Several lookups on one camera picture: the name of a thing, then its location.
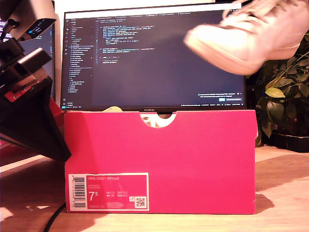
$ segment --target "plant pot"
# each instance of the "plant pot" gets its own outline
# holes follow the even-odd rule
[[[262,143],[295,152],[309,152],[309,137],[297,137],[273,131],[270,138],[262,133]]]

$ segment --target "wall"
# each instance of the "wall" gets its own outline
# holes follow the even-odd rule
[[[55,0],[55,11],[58,15],[56,22],[56,103],[60,104],[63,17],[65,12],[204,2],[214,2],[214,0]]]

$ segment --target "qr code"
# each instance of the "qr code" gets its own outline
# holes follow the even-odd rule
[[[135,197],[136,209],[147,209],[147,197]]]

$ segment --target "potted plant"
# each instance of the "potted plant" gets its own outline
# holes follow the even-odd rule
[[[309,152],[309,32],[292,58],[265,62],[255,77],[247,101],[255,98],[257,103],[257,145],[262,139],[266,144]]]

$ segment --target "shoe sole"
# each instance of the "shoe sole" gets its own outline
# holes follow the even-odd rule
[[[188,48],[190,48],[190,50],[210,64],[226,72],[237,75],[252,75],[257,72],[265,62],[265,60],[260,60],[258,62],[241,60],[215,45],[211,46],[201,42],[189,32],[186,34],[183,42],[188,46]],[[299,44],[273,51],[268,55],[267,60],[278,59],[278,57],[280,57],[280,59],[289,59],[295,54],[298,47]]]

